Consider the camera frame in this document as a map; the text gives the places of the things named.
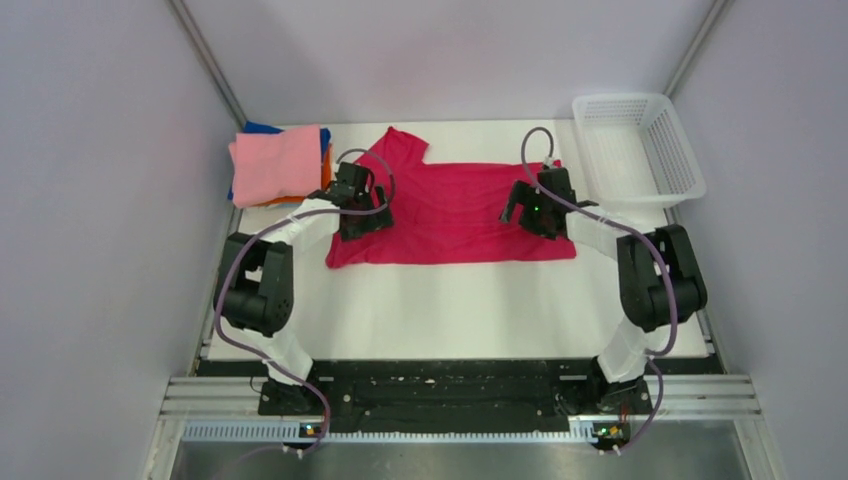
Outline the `magenta t shirt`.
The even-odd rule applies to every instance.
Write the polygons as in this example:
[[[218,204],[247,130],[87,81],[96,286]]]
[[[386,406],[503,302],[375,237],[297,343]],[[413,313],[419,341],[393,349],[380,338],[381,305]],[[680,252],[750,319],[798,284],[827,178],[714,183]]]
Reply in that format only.
[[[394,127],[386,130],[357,164],[371,169],[378,183],[395,178],[393,226],[360,239],[334,236],[325,258],[330,269],[356,264],[443,265],[535,262],[576,258],[575,245],[549,240],[501,222],[512,186],[539,162],[519,164],[424,161],[429,144]]]

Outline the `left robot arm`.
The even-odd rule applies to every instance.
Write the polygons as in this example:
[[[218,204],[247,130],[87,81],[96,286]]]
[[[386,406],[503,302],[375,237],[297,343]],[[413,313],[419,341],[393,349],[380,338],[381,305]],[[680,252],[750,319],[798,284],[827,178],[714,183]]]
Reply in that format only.
[[[341,162],[335,179],[309,194],[292,213],[257,233],[236,232],[224,245],[214,302],[214,329],[226,344],[255,355],[267,368],[261,413],[307,414],[327,398],[308,378],[313,359],[291,325],[296,313],[295,259],[321,240],[356,240],[393,224],[396,180],[377,184],[368,167]]]

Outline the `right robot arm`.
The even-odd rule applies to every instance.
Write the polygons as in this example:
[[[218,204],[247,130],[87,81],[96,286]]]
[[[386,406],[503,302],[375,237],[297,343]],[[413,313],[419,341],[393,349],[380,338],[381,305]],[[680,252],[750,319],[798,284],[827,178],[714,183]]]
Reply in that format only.
[[[548,240],[567,239],[615,262],[623,318],[593,357],[573,412],[612,412],[637,394],[646,364],[673,348],[679,327],[708,300],[687,230],[637,226],[591,201],[579,202],[564,168],[543,167],[532,183],[513,183],[501,221]]]

